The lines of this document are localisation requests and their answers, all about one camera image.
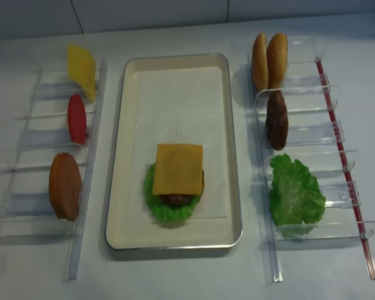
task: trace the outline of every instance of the red line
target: red line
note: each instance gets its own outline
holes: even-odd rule
[[[322,85],[324,86],[328,85],[328,83],[326,82],[325,73],[324,73],[324,69],[323,69],[323,65],[321,64],[321,61],[317,59],[316,64],[318,68],[318,73],[321,77]],[[332,108],[331,95],[329,94],[329,89],[326,87],[324,88],[324,95],[325,95],[326,104],[329,110],[329,117],[331,118],[332,122],[336,121],[335,112]],[[337,138],[339,138],[338,132],[335,132],[335,135]],[[337,142],[337,148],[339,149],[339,151],[344,151],[343,143],[340,140],[338,140]],[[348,160],[347,160],[345,152],[340,153],[340,158],[341,158],[343,167],[347,166]],[[350,170],[345,170],[344,175],[346,177],[347,183],[349,184],[349,182],[352,181]],[[352,192],[350,193],[350,196],[351,196],[351,201],[353,203],[354,215],[356,216],[356,220],[357,222],[362,222],[363,217],[361,216],[361,210],[360,210],[360,207],[358,206],[357,195],[355,192]],[[363,236],[363,234],[366,232],[365,226],[363,223],[358,224],[358,230],[360,232],[360,236]],[[375,280],[375,265],[374,265],[374,260],[371,254],[371,250],[369,248],[368,239],[366,237],[361,238],[361,243],[362,243],[362,248],[364,249],[364,255],[365,255],[365,260],[366,260],[366,264],[368,267],[369,276],[371,280]]]

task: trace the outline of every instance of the white wall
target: white wall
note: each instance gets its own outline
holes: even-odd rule
[[[70,0],[0,0],[0,39],[81,33]]]
[[[375,13],[375,0],[229,0],[229,22],[355,13]]]
[[[72,0],[85,33],[224,23],[228,0]]]

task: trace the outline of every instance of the tomato slice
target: tomato slice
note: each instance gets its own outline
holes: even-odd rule
[[[86,112],[79,94],[72,95],[69,99],[67,114],[71,140],[83,145],[86,139]]]

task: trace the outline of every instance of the brown patty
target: brown patty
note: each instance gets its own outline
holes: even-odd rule
[[[49,198],[59,219],[76,219],[81,187],[81,173],[73,156],[69,153],[57,154],[50,168]]]
[[[271,147],[278,151],[282,150],[288,138],[289,121],[288,110],[281,91],[273,91],[269,95],[265,125]]]
[[[201,193],[204,191],[204,171],[202,171],[202,181],[201,181]],[[189,204],[192,201],[193,197],[197,195],[160,195],[161,200],[170,206],[181,206]]]

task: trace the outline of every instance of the green lettuce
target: green lettuce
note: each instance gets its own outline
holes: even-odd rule
[[[292,162],[287,154],[274,156],[270,165],[274,179],[269,192],[269,208],[275,225],[319,222],[325,212],[326,199],[308,167],[297,159]],[[289,229],[282,235],[302,235],[311,229]]]
[[[159,196],[153,195],[155,164],[152,164],[144,179],[144,196],[147,206],[152,215],[162,223],[177,222],[188,219],[192,216],[193,209],[200,201],[200,196],[194,196],[191,202],[183,206],[168,206],[163,203]]]

